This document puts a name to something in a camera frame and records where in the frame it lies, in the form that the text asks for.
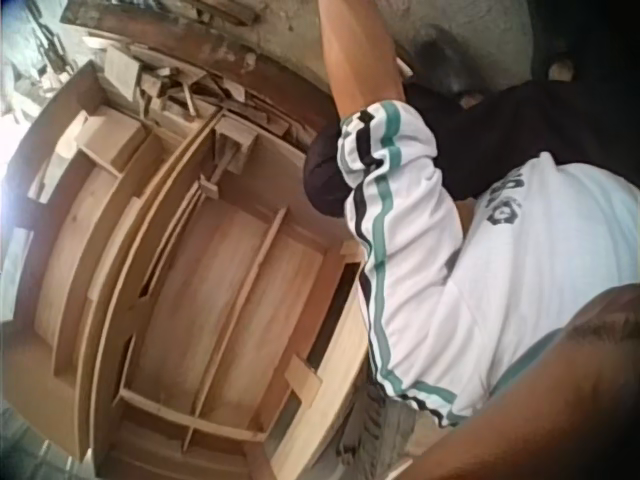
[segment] green stripe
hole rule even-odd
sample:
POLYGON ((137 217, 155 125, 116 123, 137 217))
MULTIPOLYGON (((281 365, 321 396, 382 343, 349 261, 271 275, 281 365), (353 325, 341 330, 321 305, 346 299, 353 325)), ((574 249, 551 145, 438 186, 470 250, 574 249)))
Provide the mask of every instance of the green stripe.
POLYGON ((558 338, 558 335, 562 333, 562 329, 552 330, 544 337, 531 345, 518 359, 511 364, 509 368, 500 376, 496 382, 495 387, 491 390, 490 397, 493 397, 499 392, 502 392, 509 385, 513 384, 525 370, 527 370, 533 363, 535 363, 540 356, 551 346, 551 344, 558 338))
MULTIPOLYGON (((402 117, 400 110, 393 102, 382 102, 380 105, 386 114, 385 132, 380 143, 382 148, 386 149, 389 154, 388 175, 390 175, 394 170, 398 169, 402 165, 402 151, 395 144, 395 137, 400 132, 402 117)), ((403 390, 402 380, 395 374, 395 372, 389 369, 391 350, 389 348, 389 340, 387 339, 384 328, 382 327, 382 317, 384 315, 385 307, 384 287, 387 275, 385 222, 387 216, 393 210, 394 202, 387 175, 376 177, 375 184, 382 202, 382 209, 373 221, 373 257, 374 270, 376 274, 374 292, 375 315, 373 319, 373 328, 378 339, 378 348, 380 350, 380 376, 391 385, 396 395, 401 395, 403 390)), ((453 392, 445 388, 429 385, 425 382, 417 382, 411 388, 426 395, 435 395, 449 405, 452 405, 457 398, 456 394, 453 392)))

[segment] light-colored wood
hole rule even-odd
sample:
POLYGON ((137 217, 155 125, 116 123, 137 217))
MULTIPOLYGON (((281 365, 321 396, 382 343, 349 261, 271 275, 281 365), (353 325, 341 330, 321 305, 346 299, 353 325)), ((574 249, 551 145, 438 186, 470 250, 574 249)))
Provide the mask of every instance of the light-colored wood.
POLYGON ((218 200, 220 198, 218 187, 213 183, 207 181, 207 179, 204 177, 200 177, 200 190, 203 194, 205 194, 212 200, 218 200))
MULTIPOLYGON (((131 333, 144 338, 149 322, 148 317, 143 317, 133 324, 126 324, 124 314, 138 300, 149 265, 160 245, 163 232, 172 220, 172 214, 180 206, 180 199, 197 182, 203 169, 206 170, 205 165, 210 158, 207 154, 211 154, 211 134, 218 120, 219 116, 216 116, 207 121, 169 160, 172 165, 170 174, 161 183, 157 198, 119 273, 106 314, 92 390, 90 444, 96 464, 105 458, 113 429, 117 428, 122 415, 121 407, 112 405, 110 400, 118 381, 113 365, 121 358, 131 333)), ((156 299, 151 300, 151 304, 155 304, 156 299)), ((136 349, 142 343, 136 342, 136 349)))
POLYGON ((254 128, 239 123, 233 118, 223 118, 216 127, 216 141, 222 142, 224 137, 240 145, 235 158, 229 164, 229 170, 237 175, 242 173, 245 163, 251 154, 258 132, 254 128))
POLYGON ((302 406, 309 408, 316 399, 322 380, 318 378, 309 365, 294 355, 289 363, 289 368, 284 374, 291 388, 302 402, 302 406))
POLYGON ((247 460, 240 455, 191 448, 183 453, 180 442, 124 421, 114 439, 114 451, 144 465, 155 465, 173 475, 217 479, 217 475, 233 474, 249 480, 247 460))
POLYGON ((245 443, 243 447, 253 480, 277 480, 263 445, 245 443))
POLYGON ((186 83, 187 85, 191 85, 192 83, 197 82, 207 74, 207 72, 201 68, 193 66, 189 63, 182 62, 154 50, 150 50, 143 46, 131 45, 129 47, 129 50, 134 57, 152 67, 177 68, 179 70, 179 73, 176 76, 176 79, 182 83, 186 83))
POLYGON ((340 282, 344 260, 338 249, 332 249, 324 256, 311 292, 289 337, 280 361, 271 375, 269 386, 256 411, 259 425, 270 431, 287 401, 291 387, 285 373, 294 355, 307 358, 325 320, 331 301, 340 282))
POLYGON ((68 289, 65 289, 67 284, 63 283, 65 279, 63 273, 60 269, 54 269, 54 272, 60 272, 53 281, 57 279, 57 294, 64 302, 62 310, 58 310, 61 312, 60 317, 53 319, 53 322, 58 325, 54 343, 53 371, 55 374, 70 368, 72 364, 73 352, 81 333, 84 302, 110 234, 116 228, 131 198, 142 192, 162 162, 162 143, 159 137, 151 134, 134 155, 122 178, 104 195, 102 209, 89 212, 87 216, 89 228, 86 230, 78 228, 86 211, 86 202, 79 206, 75 217, 72 216, 71 220, 68 219, 65 222, 54 255, 61 241, 64 242, 61 245, 62 251, 66 252, 67 248, 71 247, 74 251, 71 252, 73 255, 69 256, 61 254, 61 257, 69 260, 65 265, 68 272, 66 278, 70 278, 68 289))
POLYGON ((44 277, 54 245, 76 197, 93 170, 94 164, 89 157, 84 152, 77 152, 47 203, 47 222, 31 240, 19 280, 14 320, 25 327, 31 328, 35 324, 44 277))
POLYGON ((60 137, 78 114, 93 113, 105 99, 92 63, 85 64, 64 88, 47 103, 20 141, 2 180, 0 260, 4 261, 13 225, 7 215, 13 207, 7 198, 27 196, 43 166, 49 161, 60 137))
POLYGON ((247 101, 247 91, 244 87, 228 78, 222 79, 222 86, 226 88, 231 96, 240 103, 245 103, 247 101))
POLYGON ((153 98, 161 97, 166 86, 167 84, 162 79, 150 73, 142 72, 140 75, 140 88, 153 98))
POLYGON ((287 207, 289 221, 309 232, 325 248, 342 245, 351 238, 344 221, 321 215, 307 200, 302 182, 302 152, 236 115, 227 112, 225 116, 256 129, 258 138, 242 175, 226 175, 217 183, 220 198, 224 200, 225 195, 241 191, 245 201, 270 211, 287 207))
POLYGON ((202 417, 238 428, 252 424, 313 287, 322 255, 278 235, 238 319, 202 417))
POLYGON ((13 335, 3 327, 2 335, 4 400, 28 419, 40 435, 78 459, 73 430, 73 389, 51 376, 51 347, 29 331, 13 335))
POLYGON ((140 122, 102 106, 82 126, 76 143, 99 166, 120 176, 145 136, 140 122))
POLYGON ((176 423, 178 425, 184 425, 185 427, 193 428, 201 432, 210 433, 224 438, 232 438, 234 440, 241 440, 243 442, 263 442, 266 435, 263 432, 255 432, 250 430, 242 430, 239 428, 231 428, 224 425, 216 425, 199 418, 180 413, 168 407, 164 407, 156 402, 147 400, 146 398, 138 395, 131 390, 123 389, 120 391, 120 396, 128 404, 149 412, 153 415, 157 415, 165 420, 176 423))
POLYGON ((190 411, 223 320, 266 229, 223 202, 203 203, 159 294, 134 374, 135 391, 190 411))
MULTIPOLYGON (((231 339, 231 335, 234 332, 238 319, 240 318, 240 314, 249 298, 249 294, 251 293, 251 289, 253 288, 256 279, 258 278, 258 274, 260 272, 260 268, 271 249, 271 246, 275 240, 275 237, 284 221, 284 217, 286 215, 286 209, 280 210, 276 215, 273 223, 269 227, 269 230, 266 232, 264 240, 258 250, 255 258, 253 259, 253 263, 251 265, 250 270, 248 271, 246 277, 244 278, 240 289, 238 290, 237 295, 234 298, 233 305, 231 310, 228 312, 228 315, 224 319, 220 333, 216 339, 216 343, 211 350, 211 355, 209 360, 206 363, 206 368, 204 370, 204 374, 202 376, 202 382, 198 387, 198 391, 195 397, 195 401, 193 404, 193 411, 195 416, 199 416, 202 413, 202 408, 204 406, 204 402, 207 398, 213 380, 215 378, 216 370, 220 365, 225 349, 227 348, 227 344, 231 339)), ((193 430, 189 431, 187 438, 185 439, 184 449, 188 448, 189 442, 191 440, 191 436, 193 435, 193 430)))
POLYGON ((104 74, 128 100, 135 99, 142 65, 120 47, 107 47, 104 74))
POLYGON ((367 358, 367 345, 356 282, 318 369, 322 386, 316 400, 298 412, 271 459, 278 480, 296 480, 317 454, 367 358))
POLYGON ((193 95, 191 94, 191 89, 189 88, 189 85, 187 85, 186 83, 183 83, 182 88, 184 90, 184 96, 187 99, 187 105, 189 106, 189 113, 194 117, 197 117, 198 110, 196 109, 196 105, 193 101, 193 95))

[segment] wooden shelf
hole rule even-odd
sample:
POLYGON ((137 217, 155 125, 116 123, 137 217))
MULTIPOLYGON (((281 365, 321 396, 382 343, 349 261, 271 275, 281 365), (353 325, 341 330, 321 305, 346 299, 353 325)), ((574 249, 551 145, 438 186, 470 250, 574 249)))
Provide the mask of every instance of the wooden shelf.
POLYGON ((216 425, 215 423, 207 422, 206 420, 202 420, 191 415, 186 415, 156 402, 152 402, 151 400, 147 400, 131 390, 121 390, 120 397, 134 407, 164 418, 169 422, 189 427, 191 430, 198 430, 218 437, 241 440, 243 442, 264 442, 267 436, 264 432, 255 432, 239 428, 231 428, 224 425, 216 425))

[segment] wooden plank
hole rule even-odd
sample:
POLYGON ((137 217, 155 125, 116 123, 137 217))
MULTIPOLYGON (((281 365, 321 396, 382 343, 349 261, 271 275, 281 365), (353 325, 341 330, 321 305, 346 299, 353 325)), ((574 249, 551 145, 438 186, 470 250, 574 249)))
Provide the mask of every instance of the wooden plank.
POLYGON ((14 320, 25 327, 35 323, 47 266, 58 235, 76 197, 94 170, 93 162, 78 151, 65 169, 47 204, 47 223, 34 235, 20 275, 14 320))
POLYGON ((157 415, 165 420, 183 425, 191 429, 199 430, 201 432, 209 433, 224 438, 232 438, 234 440, 241 440, 243 442, 263 442, 266 435, 263 432, 254 432, 250 430, 242 430, 239 428, 226 427, 224 425, 216 425, 199 418, 180 413, 171 408, 164 407, 156 402, 147 400, 146 398, 138 395, 131 390, 123 389, 120 391, 120 396, 128 404, 149 412, 153 415, 157 415))
MULTIPOLYGON (((267 254, 269 253, 269 249, 271 248, 271 245, 275 240, 275 237, 278 233, 278 230, 280 229, 280 226, 282 225, 282 222, 284 221, 284 217, 286 213, 287 213, 286 209, 280 210, 276 215, 276 218, 273 220, 273 223, 269 227, 269 230, 267 231, 264 237, 264 240, 262 241, 260 250, 258 250, 256 257, 253 260, 251 269, 249 270, 249 273, 245 277, 242 283, 242 286, 240 287, 240 290, 238 291, 238 294, 234 299, 233 306, 229 312, 229 315, 224 320, 224 323, 222 325, 222 331, 211 352, 211 356, 209 358, 209 361, 207 362, 207 367, 205 369, 202 382, 200 384, 200 387, 198 388, 198 393, 196 394, 196 399, 195 399, 194 408, 193 408, 193 411, 196 417, 202 413, 204 402, 207 398, 207 394, 209 393, 209 389, 213 384, 213 379, 215 377, 216 370, 220 365, 220 361, 222 360, 224 351, 227 347, 227 344, 229 343, 229 339, 231 338, 231 335, 238 322, 238 319, 240 318, 242 309, 244 308, 244 305, 247 302, 247 299, 249 298, 251 289, 253 288, 253 285, 256 282, 256 279, 258 278, 258 273, 260 272, 260 268, 264 263, 265 258, 267 257, 267 254)), ((184 450, 188 448, 192 435, 193 435, 193 429, 189 431, 189 434, 185 439, 184 450)))
POLYGON ((265 223, 224 202, 203 203, 159 293, 133 378, 136 392, 179 411, 191 410, 223 321, 266 229, 265 223), (185 278, 190 279, 188 288, 185 278))
POLYGON ((203 418, 237 428, 264 428, 251 420, 287 348, 321 263, 318 252, 278 235, 229 340, 205 401, 203 418))
POLYGON ((119 47, 108 47, 104 74, 129 101, 135 100, 142 65, 119 47))
POLYGON ((309 203, 302 182, 302 152, 237 115, 227 112, 225 117, 255 129, 258 138, 242 175, 227 175, 217 184, 220 198, 242 191, 246 192, 243 194, 245 201, 250 200, 269 210, 286 206, 289 223, 309 232, 325 248, 341 245, 351 238, 344 221, 321 215, 309 203))
POLYGON ((277 480, 263 445, 245 443, 243 447, 253 480, 277 480))
POLYGON ((200 191, 212 200, 218 200, 220 198, 220 192, 218 187, 213 183, 207 181, 206 178, 200 177, 200 191))
POLYGON ((228 167, 231 172, 240 175, 251 154, 258 132, 254 128, 249 128, 247 125, 239 123, 232 118, 223 118, 216 127, 217 141, 222 141, 222 137, 230 138, 240 145, 238 153, 228 167))
POLYGON ((256 411, 255 421, 259 425, 265 425, 267 431, 273 428, 273 424, 291 392, 291 387, 285 378, 286 369, 294 355, 307 358, 311 351, 322 322, 329 311, 343 269, 344 260, 340 251, 332 249, 327 252, 302 313, 289 337, 287 347, 273 371, 269 386, 256 411))
POLYGON ((145 136, 140 122, 103 105, 89 116, 76 143, 99 166, 120 176, 145 136))
POLYGON ((318 390, 322 385, 322 380, 318 378, 315 372, 306 362, 300 360, 300 357, 294 355, 289 363, 289 368, 284 374, 285 378, 291 385, 291 388, 302 402, 302 406, 309 408, 316 399, 318 390))
POLYGON ((140 88, 153 98, 161 97, 167 86, 166 82, 151 73, 142 72, 140 75, 140 88))
POLYGON ((177 68, 179 73, 176 79, 187 85, 197 82, 207 74, 207 72, 201 68, 141 45, 131 45, 129 50, 134 57, 154 68, 177 68))
POLYGON ((73 218, 73 221, 65 224, 62 232, 62 235, 65 236, 63 241, 66 241, 69 247, 73 247, 75 255, 73 257, 65 256, 70 259, 69 262, 66 262, 66 271, 70 272, 70 277, 67 278, 71 278, 67 290, 60 284, 61 279, 65 277, 61 274, 56 276, 58 282, 57 293, 63 297, 64 305, 60 318, 54 319, 54 322, 57 322, 58 325, 54 348, 54 374, 59 374, 72 365, 76 342, 81 333, 80 325, 82 324, 84 302, 91 279, 107 246, 110 235, 125 212, 131 198, 141 193, 162 162, 162 143, 155 134, 151 134, 135 154, 133 160, 131 160, 122 178, 106 195, 104 207, 101 210, 91 212, 93 218, 87 235, 84 238, 80 238, 76 228, 76 223, 80 221, 81 213, 78 213, 78 216, 73 218), (69 235, 73 235, 73 238, 66 238, 68 232, 69 235))
MULTIPOLYGON (((121 357, 127 341, 127 337, 123 335, 124 313, 138 300, 147 269, 160 245, 162 234, 172 219, 172 213, 179 207, 180 200, 197 181, 202 170, 206 170, 206 153, 211 150, 211 134, 218 120, 219 116, 207 121, 169 160, 171 168, 168 175, 159 183, 159 192, 119 272, 106 313, 92 390, 90 444, 96 464, 105 458, 113 429, 117 427, 122 414, 121 407, 112 405, 110 397, 118 380, 113 365, 121 357)), ((140 318, 128 328, 137 330, 140 338, 144 338, 148 321, 148 317, 140 318)), ((136 349, 141 343, 136 342, 136 349)))
POLYGON ((185 2, 237 26, 248 27, 258 18, 255 10, 232 0, 185 0, 185 2))
POLYGON ((44 438, 77 460, 73 389, 51 376, 51 347, 33 332, 3 328, 2 396, 44 438))
POLYGON ((318 369, 322 386, 309 409, 298 412, 271 459, 278 480, 296 480, 315 458, 367 358, 367 332, 355 282, 318 369))

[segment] plywood panel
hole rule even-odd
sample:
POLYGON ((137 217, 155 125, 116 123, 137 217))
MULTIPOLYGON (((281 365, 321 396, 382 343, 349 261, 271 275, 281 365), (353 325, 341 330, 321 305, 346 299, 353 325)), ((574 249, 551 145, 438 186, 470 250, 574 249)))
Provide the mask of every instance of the plywood panel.
POLYGON ((275 239, 222 358, 203 417, 249 426, 321 263, 322 255, 290 237, 275 239))
POLYGON ((161 290, 133 390, 190 411, 222 322, 266 228, 224 202, 203 203, 161 290))

